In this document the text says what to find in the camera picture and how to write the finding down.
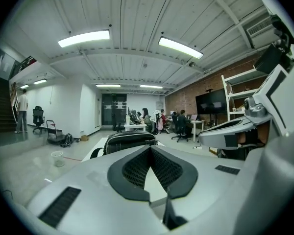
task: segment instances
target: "backpack on floor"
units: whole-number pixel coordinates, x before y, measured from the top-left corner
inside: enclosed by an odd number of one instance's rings
[[[127,131],[115,133],[108,138],[106,144],[104,145],[104,148],[95,149],[92,152],[90,158],[96,158],[98,152],[101,149],[103,149],[103,155],[107,155],[117,151],[146,144],[157,144],[156,137],[152,133],[149,133],[147,131]]]
[[[61,144],[62,147],[70,147],[71,143],[73,143],[73,136],[68,133],[67,135],[65,135],[63,143]]]

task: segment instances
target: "shelf board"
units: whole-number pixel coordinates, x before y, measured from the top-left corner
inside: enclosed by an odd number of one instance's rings
[[[259,77],[268,76],[268,74],[258,71],[256,69],[248,70],[232,77],[225,78],[224,81],[230,85],[244,83]]]
[[[245,112],[230,112],[230,115],[245,114]]]
[[[239,92],[239,93],[234,93],[234,94],[230,94],[227,95],[227,97],[231,97],[233,99],[239,99],[239,98],[247,98],[250,97],[252,95],[254,95],[254,93],[258,91],[258,89],[254,89],[254,90],[249,90],[249,91],[245,91],[245,92]]]

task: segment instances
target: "large black screen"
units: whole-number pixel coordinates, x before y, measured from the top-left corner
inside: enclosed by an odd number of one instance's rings
[[[197,114],[226,113],[224,90],[206,93],[196,97]]]

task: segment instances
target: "ceiling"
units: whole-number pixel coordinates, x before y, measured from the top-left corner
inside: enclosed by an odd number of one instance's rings
[[[250,51],[244,25],[266,13],[261,0],[23,0],[1,39],[65,77],[83,73],[94,84],[120,83],[114,91],[167,94]],[[58,44],[69,36],[105,29],[110,40],[65,48]],[[204,56],[196,59],[159,46],[161,36]],[[191,68],[189,62],[196,65]],[[140,84],[163,89],[142,90]]]

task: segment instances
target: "red line on floor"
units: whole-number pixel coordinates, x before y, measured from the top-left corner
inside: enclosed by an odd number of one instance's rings
[[[63,157],[63,158],[65,158],[65,159],[71,159],[71,158],[68,158],[68,157]],[[72,159],[72,160],[81,161],[79,159]]]

